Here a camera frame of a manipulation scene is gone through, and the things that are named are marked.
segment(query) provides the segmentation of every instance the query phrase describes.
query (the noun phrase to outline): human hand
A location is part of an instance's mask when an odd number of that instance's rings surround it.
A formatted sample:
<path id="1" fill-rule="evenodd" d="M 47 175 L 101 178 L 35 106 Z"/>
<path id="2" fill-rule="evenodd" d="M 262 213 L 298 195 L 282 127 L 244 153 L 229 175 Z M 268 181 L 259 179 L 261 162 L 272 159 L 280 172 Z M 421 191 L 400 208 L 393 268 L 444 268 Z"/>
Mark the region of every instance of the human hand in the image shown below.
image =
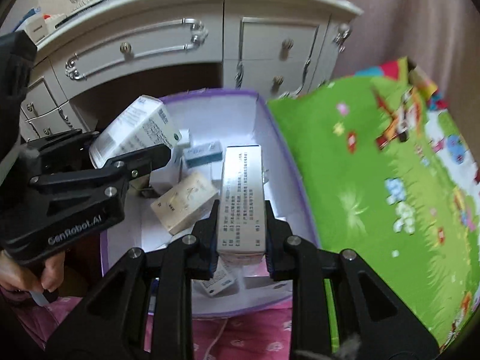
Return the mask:
<path id="1" fill-rule="evenodd" d="M 45 260 L 41 278 L 37 278 L 28 268 L 21 267 L 4 250 L 0 252 L 0 286 L 7 291 L 55 291 L 63 282 L 63 262 L 65 252 Z"/>

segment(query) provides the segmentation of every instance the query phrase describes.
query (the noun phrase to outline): drawer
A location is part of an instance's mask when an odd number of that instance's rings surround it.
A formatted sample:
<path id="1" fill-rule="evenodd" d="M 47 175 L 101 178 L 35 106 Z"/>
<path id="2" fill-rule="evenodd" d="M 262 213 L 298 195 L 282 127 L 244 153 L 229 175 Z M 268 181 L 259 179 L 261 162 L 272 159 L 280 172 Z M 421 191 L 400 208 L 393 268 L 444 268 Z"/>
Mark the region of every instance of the drawer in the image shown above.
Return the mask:
<path id="1" fill-rule="evenodd" d="M 243 60 L 305 62 L 315 41 L 323 41 L 326 23 L 244 17 L 240 31 Z"/>
<path id="2" fill-rule="evenodd" d="M 32 69 L 26 99 L 21 108 L 27 119 L 42 116 L 67 101 L 53 68 L 44 59 Z"/>
<path id="3" fill-rule="evenodd" d="M 37 132 L 33 128 L 32 123 L 29 120 L 27 120 L 26 115 L 22 111 L 20 111 L 19 126 L 20 126 L 20 135 L 25 141 L 30 142 L 31 140 L 40 138 L 40 136 L 37 134 Z"/>
<path id="4" fill-rule="evenodd" d="M 50 56 L 68 99 L 147 69 L 221 62 L 223 2 L 169 7 L 124 17 L 77 37 Z"/>
<path id="5" fill-rule="evenodd" d="M 81 128 L 88 131 L 70 103 L 50 111 L 48 114 L 30 120 L 40 137 L 46 137 L 59 132 Z"/>
<path id="6" fill-rule="evenodd" d="M 242 89 L 253 89 L 265 99 L 278 98 L 285 92 L 296 93 L 302 87 L 305 62 L 243 61 Z M 303 87 L 300 94 L 306 93 Z"/>

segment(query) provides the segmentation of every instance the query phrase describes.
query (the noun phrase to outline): white tray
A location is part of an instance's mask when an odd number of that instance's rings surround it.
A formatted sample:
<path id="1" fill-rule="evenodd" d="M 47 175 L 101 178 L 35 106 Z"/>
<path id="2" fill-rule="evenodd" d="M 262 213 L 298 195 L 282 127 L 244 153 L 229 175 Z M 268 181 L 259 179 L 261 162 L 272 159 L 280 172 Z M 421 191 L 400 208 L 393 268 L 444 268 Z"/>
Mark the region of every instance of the white tray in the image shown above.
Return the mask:
<path id="1" fill-rule="evenodd" d="M 258 144 L 269 181 L 264 185 L 277 218 L 286 218 L 294 234 L 320 246 L 313 216 L 297 167 L 263 99 L 256 92 L 204 90 L 161 99 L 178 128 L 188 128 L 192 145 L 220 140 L 231 145 Z M 131 247 L 144 251 L 165 247 L 171 235 L 150 209 L 151 199 L 127 196 L 126 219 L 102 233 L 103 274 Z M 186 230 L 178 234 L 181 237 Z M 192 286 L 192 312 L 196 318 L 227 317 L 264 309 L 291 297 L 292 283 L 274 283 L 255 276 L 255 269 L 234 269 L 237 283 L 214 298 L 196 283 Z"/>

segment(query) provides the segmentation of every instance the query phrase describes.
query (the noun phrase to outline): screw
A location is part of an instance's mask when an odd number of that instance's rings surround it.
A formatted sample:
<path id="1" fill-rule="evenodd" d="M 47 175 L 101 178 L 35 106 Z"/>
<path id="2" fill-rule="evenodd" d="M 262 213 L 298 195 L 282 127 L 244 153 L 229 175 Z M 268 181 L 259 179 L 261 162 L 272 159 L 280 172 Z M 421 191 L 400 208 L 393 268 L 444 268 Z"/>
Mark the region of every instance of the screw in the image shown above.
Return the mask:
<path id="1" fill-rule="evenodd" d="M 113 198 L 117 194 L 117 189 L 115 187 L 105 188 L 105 196 Z"/>
<path id="2" fill-rule="evenodd" d="M 286 239 L 286 242 L 291 246 L 298 246 L 302 242 L 302 239 L 298 235 L 291 235 Z"/>
<path id="3" fill-rule="evenodd" d="M 141 255 L 142 255 L 142 249 L 140 249 L 139 247 L 132 247 L 128 251 L 128 257 L 130 257 L 131 259 L 136 259 L 137 257 L 140 257 Z"/>
<path id="4" fill-rule="evenodd" d="M 354 259 L 357 258 L 357 254 L 352 249 L 345 249 L 342 252 L 342 256 L 343 256 L 344 259 L 347 259 L 349 261 L 353 261 Z"/>
<path id="5" fill-rule="evenodd" d="M 193 245 L 195 244 L 195 242 L 197 242 L 197 238 L 195 237 L 195 235 L 189 234 L 182 238 L 182 242 L 185 245 Z"/>

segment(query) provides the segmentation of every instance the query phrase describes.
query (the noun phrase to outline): pink fabric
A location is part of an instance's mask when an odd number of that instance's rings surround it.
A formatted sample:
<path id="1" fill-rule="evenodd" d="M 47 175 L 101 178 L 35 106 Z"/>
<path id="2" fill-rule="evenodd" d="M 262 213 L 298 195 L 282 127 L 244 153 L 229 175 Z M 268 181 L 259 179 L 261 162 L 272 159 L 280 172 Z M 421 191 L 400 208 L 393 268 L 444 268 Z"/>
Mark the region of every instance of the pink fabric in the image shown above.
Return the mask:
<path id="1" fill-rule="evenodd" d="M 153 316 L 148 316 L 144 349 L 150 351 Z M 283 360 L 289 358 L 291 301 L 229 319 L 193 321 L 195 360 Z"/>
<path id="2" fill-rule="evenodd" d="M 11 305 L 13 312 L 30 337 L 41 347 L 65 317 L 80 302 L 81 298 L 58 298 L 45 307 L 32 304 L 29 293 L 14 293 L 0 287 L 1 295 Z"/>

